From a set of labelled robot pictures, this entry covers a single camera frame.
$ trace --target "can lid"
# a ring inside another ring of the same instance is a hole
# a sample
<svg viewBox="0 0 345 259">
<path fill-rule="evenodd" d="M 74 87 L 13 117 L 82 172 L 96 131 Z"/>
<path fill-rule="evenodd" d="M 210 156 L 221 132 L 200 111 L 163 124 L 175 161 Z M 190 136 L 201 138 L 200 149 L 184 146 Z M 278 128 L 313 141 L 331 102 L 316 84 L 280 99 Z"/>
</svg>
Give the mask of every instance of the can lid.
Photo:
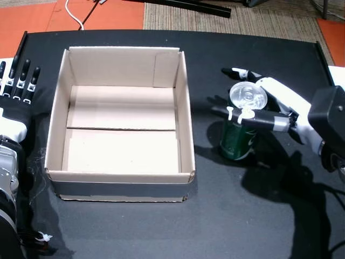
<svg viewBox="0 0 345 259">
<path fill-rule="evenodd" d="M 239 82 L 233 85 L 229 92 L 231 102 L 237 108 L 248 107 L 261 110 L 267 104 L 267 94 L 264 89 L 252 82 Z"/>
</svg>

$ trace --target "table surface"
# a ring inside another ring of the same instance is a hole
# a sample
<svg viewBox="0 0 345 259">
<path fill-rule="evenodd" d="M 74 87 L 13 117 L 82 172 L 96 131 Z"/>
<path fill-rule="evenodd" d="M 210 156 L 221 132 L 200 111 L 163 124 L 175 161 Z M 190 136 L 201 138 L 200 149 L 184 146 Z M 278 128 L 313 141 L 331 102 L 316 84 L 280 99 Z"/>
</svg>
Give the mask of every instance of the table surface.
<svg viewBox="0 0 345 259">
<path fill-rule="evenodd" d="M 93 45 L 185 52 L 197 167 L 185 202 L 78 202 L 54 195 L 43 163 L 60 61 L 69 46 Z M 235 83 L 222 67 L 272 76 L 311 101 L 317 88 L 329 86 L 315 44 L 177 31 L 48 32 L 28 35 L 20 66 L 26 58 L 31 70 L 40 65 L 42 72 L 24 143 L 35 181 L 29 197 L 18 196 L 18 225 L 53 235 L 51 258 L 324 258 L 345 239 L 344 210 L 334 196 L 344 184 L 308 147 L 287 134 L 262 133 L 257 157 L 270 168 L 236 165 L 218 155 L 222 121 L 209 113 Z M 29 188 L 30 179 L 22 184 Z M 333 258 L 345 258 L 345 248 Z"/>
</svg>

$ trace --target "open cardboard box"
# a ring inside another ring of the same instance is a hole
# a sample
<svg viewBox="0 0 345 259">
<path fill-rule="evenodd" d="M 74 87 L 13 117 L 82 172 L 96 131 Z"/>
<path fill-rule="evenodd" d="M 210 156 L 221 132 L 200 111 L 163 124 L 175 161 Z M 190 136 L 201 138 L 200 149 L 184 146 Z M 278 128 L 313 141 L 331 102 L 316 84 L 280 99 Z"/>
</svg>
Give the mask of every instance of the open cardboard box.
<svg viewBox="0 0 345 259">
<path fill-rule="evenodd" d="M 195 176 L 191 127 L 178 48 L 70 47 L 46 172 L 64 200 L 182 201 Z"/>
</svg>

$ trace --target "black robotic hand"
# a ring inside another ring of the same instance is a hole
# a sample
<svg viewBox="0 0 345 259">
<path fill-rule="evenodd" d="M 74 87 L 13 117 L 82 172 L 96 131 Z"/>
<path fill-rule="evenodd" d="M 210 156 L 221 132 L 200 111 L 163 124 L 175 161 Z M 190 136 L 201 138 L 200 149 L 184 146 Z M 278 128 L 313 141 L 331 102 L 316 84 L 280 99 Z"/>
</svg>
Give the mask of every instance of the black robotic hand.
<svg viewBox="0 0 345 259">
<path fill-rule="evenodd" d="M 18 174 L 24 170 L 25 164 L 20 142 L 30 127 L 31 102 L 40 74 L 40 68 L 36 67 L 27 89 L 24 89 L 30 66 L 30 60 L 26 60 L 14 87 L 16 62 L 14 59 L 9 78 L 4 88 L 0 88 L 0 258 L 24 258 L 16 228 Z"/>
</svg>

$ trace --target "white paper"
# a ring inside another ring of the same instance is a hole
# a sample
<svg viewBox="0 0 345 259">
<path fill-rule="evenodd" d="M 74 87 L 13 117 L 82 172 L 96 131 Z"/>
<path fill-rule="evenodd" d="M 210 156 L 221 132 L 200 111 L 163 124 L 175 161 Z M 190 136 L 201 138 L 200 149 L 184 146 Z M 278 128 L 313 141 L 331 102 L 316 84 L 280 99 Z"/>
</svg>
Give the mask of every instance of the white paper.
<svg viewBox="0 0 345 259">
<path fill-rule="evenodd" d="M 345 67 L 328 66 L 335 85 L 340 85 L 345 90 Z"/>
</svg>

